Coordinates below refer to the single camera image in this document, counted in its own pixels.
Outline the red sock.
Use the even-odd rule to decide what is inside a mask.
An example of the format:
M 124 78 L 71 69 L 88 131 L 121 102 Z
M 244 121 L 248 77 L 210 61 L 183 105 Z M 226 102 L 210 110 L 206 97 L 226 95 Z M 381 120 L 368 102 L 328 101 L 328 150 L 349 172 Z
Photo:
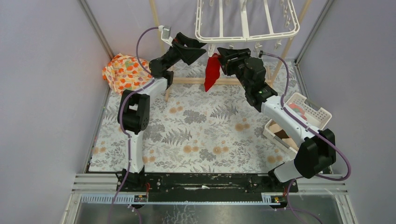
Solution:
M 219 54 L 214 53 L 207 60 L 207 65 L 205 68 L 205 82 L 204 82 L 205 92 L 208 92 L 220 77 L 219 57 L 220 57 Z

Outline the white clip sock hanger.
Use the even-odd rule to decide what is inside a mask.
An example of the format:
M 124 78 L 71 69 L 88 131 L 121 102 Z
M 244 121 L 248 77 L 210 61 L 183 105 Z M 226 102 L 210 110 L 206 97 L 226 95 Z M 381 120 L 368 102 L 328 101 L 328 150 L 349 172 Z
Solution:
M 292 40 L 301 21 L 291 0 L 198 0 L 194 34 L 208 44 L 209 57 L 224 43 L 252 42 L 257 53 L 263 41 L 275 40 L 277 50 Z

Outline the white perforated plastic basket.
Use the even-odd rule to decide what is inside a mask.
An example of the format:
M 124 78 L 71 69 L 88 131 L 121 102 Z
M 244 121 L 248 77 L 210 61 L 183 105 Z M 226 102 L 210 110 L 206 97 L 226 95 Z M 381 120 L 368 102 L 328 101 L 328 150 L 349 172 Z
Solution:
M 321 130 L 324 129 L 326 124 L 332 118 L 331 113 L 328 112 L 327 110 L 325 110 L 324 108 L 321 107 L 317 110 L 315 108 L 313 108 L 313 106 L 314 106 L 313 102 L 298 92 L 295 92 L 286 101 L 287 105 L 289 105 L 290 103 L 302 105 L 305 110 L 305 116 L 307 117 L 306 122 L 315 126 L 315 127 L 318 127 Z M 263 135 L 265 137 L 267 137 L 271 142 L 276 144 L 280 149 L 282 149 L 292 159 L 295 158 L 298 151 L 296 152 L 293 148 L 288 147 L 288 145 L 286 145 L 284 142 L 282 142 L 278 137 L 276 137 L 274 134 L 270 133 L 268 130 L 269 122 L 264 127 Z

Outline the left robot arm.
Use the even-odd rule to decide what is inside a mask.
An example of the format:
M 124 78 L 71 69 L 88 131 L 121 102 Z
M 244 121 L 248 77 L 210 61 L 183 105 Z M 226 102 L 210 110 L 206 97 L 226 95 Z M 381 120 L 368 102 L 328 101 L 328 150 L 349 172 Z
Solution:
M 166 91 L 173 83 L 174 73 L 170 68 L 179 61 L 191 65 L 206 50 L 204 43 L 177 33 L 169 37 L 169 49 L 161 57 L 149 62 L 153 79 L 137 90 L 125 90 L 121 96 L 117 121 L 126 135 L 127 163 L 119 177 L 117 191 L 148 191 L 143 162 L 143 136 L 150 120 L 150 101 Z

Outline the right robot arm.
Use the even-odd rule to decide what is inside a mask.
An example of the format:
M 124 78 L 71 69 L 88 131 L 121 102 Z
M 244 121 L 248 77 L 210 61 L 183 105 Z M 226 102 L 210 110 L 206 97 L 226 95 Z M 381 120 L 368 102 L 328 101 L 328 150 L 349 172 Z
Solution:
M 307 179 L 319 174 L 336 161 L 335 135 L 320 130 L 304 120 L 283 101 L 266 82 L 266 68 L 249 49 L 217 48 L 221 69 L 227 76 L 235 75 L 245 90 L 247 102 L 257 111 L 274 120 L 299 147 L 292 161 L 268 172 L 269 189 L 280 192 L 286 182 L 298 177 Z

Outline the wooden drying rack stand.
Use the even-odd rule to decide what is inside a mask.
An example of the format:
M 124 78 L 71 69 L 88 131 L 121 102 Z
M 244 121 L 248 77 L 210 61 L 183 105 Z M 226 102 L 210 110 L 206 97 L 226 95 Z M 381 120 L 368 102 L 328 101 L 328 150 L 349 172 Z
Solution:
M 302 21 L 304 20 L 304 17 L 310 7 L 312 3 L 312 0 L 306 0 L 302 10 L 299 13 L 298 16 L 298 20 L 300 21 L 300 23 L 302 23 Z M 158 12 L 157 12 L 157 8 L 156 8 L 156 1 L 155 0 L 150 0 L 149 1 L 150 4 L 150 8 L 151 8 L 151 13 L 153 15 L 153 20 L 155 22 L 156 25 L 160 25 L 159 23 L 159 19 L 158 19 Z M 164 53 L 164 42 L 161 40 L 161 34 L 160 32 L 158 32 L 158 40 L 161 46 L 161 51 Z M 293 38 L 288 38 L 287 43 L 283 49 L 283 52 L 281 54 L 282 58 L 285 58 L 289 52 L 290 47 L 292 46 L 293 43 Z M 269 71 L 268 72 L 268 77 L 269 77 L 269 81 L 267 81 L 267 83 L 270 85 L 270 87 L 273 87 L 274 85 L 274 81 L 277 77 L 277 74 L 280 70 L 281 67 L 281 62 L 278 62 L 276 65 L 276 68 L 273 72 Z M 203 84 L 205 81 L 204 78 L 187 78 L 187 77 L 180 77 L 180 78 L 176 78 L 174 83 L 176 84 Z M 215 85 L 240 85 L 240 83 L 237 81 L 236 78 L 219 78 L 216 82 Z M 170 97 L 170 90 L 171 88 L 167 89 L 165 91 L 165 97 L 164 100 L 165 102 L 168 102 L 169 97 Z

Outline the orange floral cloth bundle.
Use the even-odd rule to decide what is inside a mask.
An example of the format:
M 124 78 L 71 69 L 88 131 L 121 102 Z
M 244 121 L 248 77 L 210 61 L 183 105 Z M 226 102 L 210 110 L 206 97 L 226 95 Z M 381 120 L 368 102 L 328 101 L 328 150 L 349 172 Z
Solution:
M 119 95 L 125 90 L 137 90 L 153 79 L 149 74 L 148 61 L 138 61 L 135 56 L 121 53 L 102 69 L 102 78 L 110 89 Z

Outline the beige sock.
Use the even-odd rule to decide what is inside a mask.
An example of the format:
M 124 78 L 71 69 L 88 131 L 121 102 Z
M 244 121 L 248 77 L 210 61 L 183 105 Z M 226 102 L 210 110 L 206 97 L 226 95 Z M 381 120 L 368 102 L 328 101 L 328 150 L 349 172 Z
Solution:
M 274 122 L 272 120 L 269 122 L 268 130 L 269 130 L 270 133 L 274 134 L 274 133 L 280 131 L 281 129 L 282 128 L 276 122 Z M 296 143 L 293 141 L 292 138 L 280 139 L 280 140 L 282 142 L 284 142 L 286 145 L 288 145 L 288 147 L 293 148 L 296 152 L 298 151 L 298 146 L 296 145 Z

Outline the floral patterned table mat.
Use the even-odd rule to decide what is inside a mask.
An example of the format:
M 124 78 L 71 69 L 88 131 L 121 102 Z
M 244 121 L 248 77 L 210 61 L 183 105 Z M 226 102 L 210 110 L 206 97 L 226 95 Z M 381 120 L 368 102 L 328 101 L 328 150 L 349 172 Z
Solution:
M 239 85 L 173 84 L 150 100 L 143 132 L 147 172 L 267 173 L 294 156 L 264 136 L 269 118 L 251 107 Z M 111 91 L 92 149 L 89 172 L 121 171 L 126 135 L 117 122 L 120 95 Z

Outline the pink green patterned sock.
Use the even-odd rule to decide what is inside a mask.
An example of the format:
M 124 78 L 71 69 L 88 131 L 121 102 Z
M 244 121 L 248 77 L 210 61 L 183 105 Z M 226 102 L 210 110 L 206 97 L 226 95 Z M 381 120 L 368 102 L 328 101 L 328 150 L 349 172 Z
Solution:
M 289 107 L 295 112 L 297 113 L 301 118 L 303 118 L 304 120 L 307 120 L 307 117 L 305 116 L 305 110 L 303 108 L 302 105 L 299 104 L 295 104 L 295 103 L 290 103 Z

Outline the brown ribbed sock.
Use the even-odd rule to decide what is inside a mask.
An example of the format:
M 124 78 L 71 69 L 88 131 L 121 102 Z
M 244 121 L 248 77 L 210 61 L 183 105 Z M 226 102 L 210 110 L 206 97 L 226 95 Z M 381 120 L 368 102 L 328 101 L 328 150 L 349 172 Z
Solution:
M 283 129 L 281 129 L 280 131 L 278 131 L 274 134 L 275 134 L 275 136 L 277 136 L 280 139 L 288 139 L 289 138 L 288 134 Z

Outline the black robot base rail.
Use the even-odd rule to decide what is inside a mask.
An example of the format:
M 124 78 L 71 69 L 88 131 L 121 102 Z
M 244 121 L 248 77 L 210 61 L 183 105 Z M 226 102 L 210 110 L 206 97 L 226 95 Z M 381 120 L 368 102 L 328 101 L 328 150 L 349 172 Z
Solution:
M 236 199 L 247 197 L 252 199 L 259 193 L 274 193 L 285 196 L 286 192 L 297 193 L 298 186 L 288 182 L 276 183 L 267 174 L 226 174 L 226 173 L 145 173 L 149 184 L 148 191 L 141 195 L 154 195 L 160 198 L 214 198 Z

